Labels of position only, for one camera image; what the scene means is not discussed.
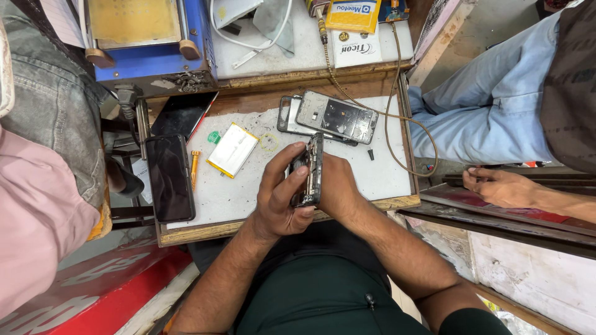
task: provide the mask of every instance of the jeans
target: jeans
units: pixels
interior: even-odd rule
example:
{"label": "jeans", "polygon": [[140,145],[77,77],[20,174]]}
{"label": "jeans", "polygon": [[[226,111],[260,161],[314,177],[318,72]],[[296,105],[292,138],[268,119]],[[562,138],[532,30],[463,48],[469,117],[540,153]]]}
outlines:
{"label": "jeans", "polygon": [[[539,117],[560,14],[489,49],[424,95],[409,88],[413,119],[433,135],[439,158],[474,165],[553,160]],[[420,126],[412,124],[411,135],[416,157],[434,157]]]}
{"label": "jeans", "polygon": [[9,0],[0,0],[0,16],[15,90],[14,107],[0,119],[2,127],[56,151],[73,172],[81,197],[99,207],[105,186],[99,106],[107,91]]}

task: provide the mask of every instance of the screwdriver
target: screwdriver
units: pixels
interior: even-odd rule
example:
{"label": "screwdriver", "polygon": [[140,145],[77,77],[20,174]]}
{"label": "screwdriver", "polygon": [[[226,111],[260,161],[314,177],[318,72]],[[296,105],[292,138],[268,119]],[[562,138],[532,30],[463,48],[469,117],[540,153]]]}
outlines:
{"label": "screwdriver", "polygon": [[193,185],[194,192],[195,185],[197,184],[198,157],[201,155],[201,151],[191,151],[190,153],[193,155],[193,165],[190,168],[190,181]]}

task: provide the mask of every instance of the cloth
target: cloth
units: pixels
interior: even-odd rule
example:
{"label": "cloth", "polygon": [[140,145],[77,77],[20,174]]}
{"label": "cloth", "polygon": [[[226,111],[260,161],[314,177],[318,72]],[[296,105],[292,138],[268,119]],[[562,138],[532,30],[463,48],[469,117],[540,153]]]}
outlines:
{"label": "cloth", "polygon": [[15,103],[4,129],[56,151],[74,174],[79,194],[98,208],[105,167],[99,106],[107,91],[56,49],[9,0],[0,16],[13,62]]}
{"label": "cloth", "polygon": [[[207,271],[230,239],[219,238],[187,244],[199,272]],[[316,255],[342,257],[378,274],[386,290],[391,293],[387,271],[370,246],[339,222],[329,220],[314,222],[303,233],[284,236],[277,241],[257,269],[249,296],[279,266],[304,256]]]}
{"label": "cloth", "polygon": [[[374,310],[366,294],[372,295]],[[308,256],[277,268],[250,301],[235,333],[432,334],[401,310],[378,274],[337,256]],[[448,316],[439,334],[511,333],[496,316],[470,308]]]}
{"label": "cloth", "polygon": [[544,82],[540,123],[552,155],[596,173],[596,1],[567,8],[558,48]]}
{"label": "cloth", "polygon": [[[489,49],[422,96],[410,87],[413,118],[433,135],[439,158],[474,165],[552,160],[539,117],[560,15]],[[414,155],[434,157],[424,130],[410,130]]]}
{"label": "cloth", "polygon": [[[273,41],[280,32],[287,10],[287,0],[264,0],[254,12],[253,24],[261,34]],[[294,29],[290,17],[276,44],[280,46],[286,57],[294,57]]]}
{"label": "cloth", "polygon": [[99,219],[59,154],[0,126],[0,319],[50,287]]}

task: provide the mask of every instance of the person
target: person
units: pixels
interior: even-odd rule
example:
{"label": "person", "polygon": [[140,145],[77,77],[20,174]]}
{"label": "person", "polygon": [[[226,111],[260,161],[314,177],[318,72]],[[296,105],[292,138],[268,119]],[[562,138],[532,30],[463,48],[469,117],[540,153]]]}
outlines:
{"label": "person", "polygon": [[488,203],[503,208],[536,208],[596,224],[596,197],[553,190],[499,170],[471,167],[462,178],[464,187]]}
{"label": "person", "polygon": [[[336,221],[312,224],[312,206],[291,207],[308,169],[284,171],[304,146],[266,165],[256,209],[212,264],[193,253],[202,276],[169,334],[511,334],[430,246],[360,195],[347,160],[323,158],[317,207]],[[430,331],[391,298],[387,275]]]}
{"label": "person", "polygon": [[[100,221],[106,176],[100,105],[108,92],[11,1],[0,0],[0,16],[3,51],[10,46],[12,65],[1,67],[2,78],[9,78],[2,81],[2,102],[14,100],[0,113],[2,319],[46,291],[58,263]],[[13,82],[11,96],[5,84]],[[140,193],[142,182],[119,170],[108,162],[114,191]]]}
{"label": "person", "polygon": [[[558,11],[471,60],[422,95],[413,118],[439,158],[472,165],[558,160],[596,173],[596,1]],[[411,126],[416,157],[433,145]]]}

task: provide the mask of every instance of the red sign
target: red sign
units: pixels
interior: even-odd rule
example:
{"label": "red sign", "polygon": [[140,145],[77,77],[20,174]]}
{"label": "red sign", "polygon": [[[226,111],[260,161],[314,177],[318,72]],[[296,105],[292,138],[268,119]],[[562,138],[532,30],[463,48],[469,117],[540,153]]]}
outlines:
{"label": "red sign", "polygon": [[0,335],[106,335],[190,262],[178,247],[133,241],[58,271],[52,286],[0,320]]}

